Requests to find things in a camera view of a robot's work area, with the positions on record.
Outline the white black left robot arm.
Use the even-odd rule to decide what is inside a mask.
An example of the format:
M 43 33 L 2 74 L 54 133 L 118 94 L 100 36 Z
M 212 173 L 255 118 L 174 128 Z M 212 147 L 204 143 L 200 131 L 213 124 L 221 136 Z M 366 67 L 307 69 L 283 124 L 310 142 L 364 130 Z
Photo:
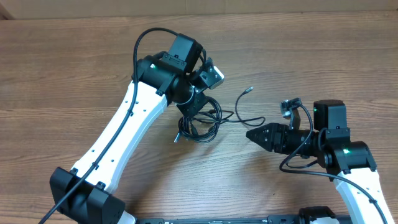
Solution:
M 70 170 L 56 168 L 50 178 L 55 210 L 77 223 L 137 223 L 126 204 L 114 196 L 133 152 L 152 123 L 175 103 L 184 118 L 208 102 L 204 90 L 223 83 L 210 58 L 195 62 L 165 52 L 137 62 L 137 80 L 96 142 Z

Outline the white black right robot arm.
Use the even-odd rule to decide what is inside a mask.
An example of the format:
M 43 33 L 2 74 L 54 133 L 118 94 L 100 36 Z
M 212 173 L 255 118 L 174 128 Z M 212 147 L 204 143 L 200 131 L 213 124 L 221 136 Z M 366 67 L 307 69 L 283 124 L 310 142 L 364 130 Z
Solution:
M 246 137 L 267 151 L 284 154 L 282 172 L 333 182 L 353 223 L 393 223 L 370 148 L 365 142 L 352 142 L 349 128 L 311 125 L 301 130 L 269 123 L 249 130 Z

